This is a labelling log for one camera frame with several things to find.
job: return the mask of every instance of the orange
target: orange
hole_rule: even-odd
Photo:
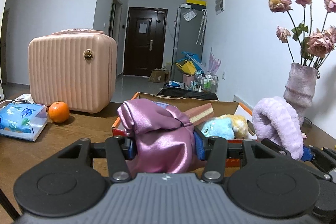
[[[55,102],[49,107],[49,117],[53,122],[65,122],[70,117],[69,107],[65,102]]]

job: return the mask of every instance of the rose stem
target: rose stem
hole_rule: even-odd
[[[327,14],[325,15],[325,19],[324,19],[323,27],[322,27],[322,32],[323,32],[323,29],[324,29],[324,25],[326,24],[327,16],[328,16],[328,12],[327,12]]]
[[[310,30],[309,30],[309,36],[311,34],[311,29],[312,29],[312,26],[313,26],[313,12],[312,12],[312,9],[311,9],[311,6],[312,6],[313,3],[310,4]]]
[[[301,48],[301,51],[302,51],[302,45],[301,45],[301,42],[300,42],[300,39],[299,39],[299,36],[298,36],[298,32],[297,32],[297,29],[296,29],[294,20],[293,20],[291,14],[289,13],[289,11],[287,11],[287,13],[288,13],[289,17],[291,18],[291,21],[292,21],[292,23],[293,23],[293,25],[294,25],[294,29],[295,29],[295,33],[296,33],[296,36],[297,36],[297,40],[298,40],[298,42],[299,42],[299,44],[300,44],[300,48]]]
[[[317,69],[317,64],[320,62],[320,58],[318,57],[316,61],[314,62],[313,67]]]
[[[310,67],[310,65],[311,65],[311,63],[313,62],[313,59],[314,59],[314,57],[312,56],[312,58],[311,58],[311,60],[310,60],[310,63],[309,63],[309,67]]]
[[[306,7],[303,7],[303,27],[305,27],[305,22],[306,22]],[[303,31],[303,41],[302,41],[302,43],[304,43],[305,42],[305,31]],[[302,65],[302,46],[301,46],[301,65]]]
[[[292,57],[292,60],[293,60],[293,63],[295,63],[295,62],[294,62],[294,58],[293,58],[293,55],[292,55],[292,51],[291,51],[291,48],[289,47],[289,43],[288,43],[288,41],[287,41],[287,44],[288,44],[288,49],[289,49],[289,52],[290,52],[290,54],[291,54],[291,57]]]
[[[319,64],[319,68],[322,66],[322,64],[324,63],[324,61],[327,59],[327,57],[329,56],[330,53],[327,54],[327,56],[322,60],[322,62]]]

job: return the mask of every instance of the refrigerator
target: refrigerator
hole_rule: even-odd
[[[175,62],[181,60],[185,56],[181,52],[192,52],[198,54],[199,59],[202,59],[203,42],[200,41],[196,45],[198,32],[201,27],[203,12],[196,10],[197,15],[190,21],[185,20],[184,13],[189,12],[190,9],[179,7],[177,9],[174,48],[172,59],[172,70],[170,80],[182,82],[182,72],[177,69]]]

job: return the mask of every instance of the paper sign on door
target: paper sign on door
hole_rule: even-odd
[[[147,24],[140,23],[139,33],[147,33]]]

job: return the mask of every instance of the dark wooden door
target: dark wooden door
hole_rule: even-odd
[[[124,75],[150,76],[162,67],[167,10],[129,8]]]

